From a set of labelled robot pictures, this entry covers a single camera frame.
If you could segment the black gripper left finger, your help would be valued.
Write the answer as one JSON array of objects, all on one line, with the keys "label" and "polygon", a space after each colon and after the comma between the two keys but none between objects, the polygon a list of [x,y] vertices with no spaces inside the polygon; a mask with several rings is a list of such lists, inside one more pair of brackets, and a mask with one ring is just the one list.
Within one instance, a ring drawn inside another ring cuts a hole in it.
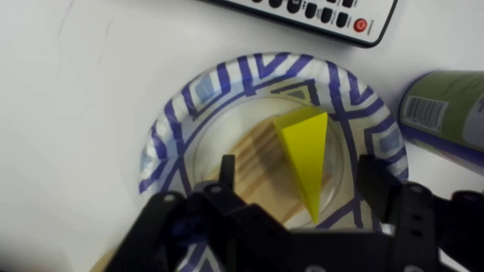
[{"label": "black gripper left finger", "polygon": [[228,191],[234,188],[234,171],[236,171],[236,158],[233,155],[225,155],[220,161],[219,183]]}]

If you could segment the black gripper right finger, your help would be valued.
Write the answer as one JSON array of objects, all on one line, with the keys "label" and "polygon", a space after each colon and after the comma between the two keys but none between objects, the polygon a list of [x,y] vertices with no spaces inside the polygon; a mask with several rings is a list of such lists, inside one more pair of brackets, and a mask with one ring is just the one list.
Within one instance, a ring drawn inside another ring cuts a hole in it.
[{"label": "black gripper right finger", "polygon": [[369,204],[372,215],[381,223],[390,223],[402,185],[388,171],[387,164],[375,156],[361,156],[357,165],[355,186]]}]

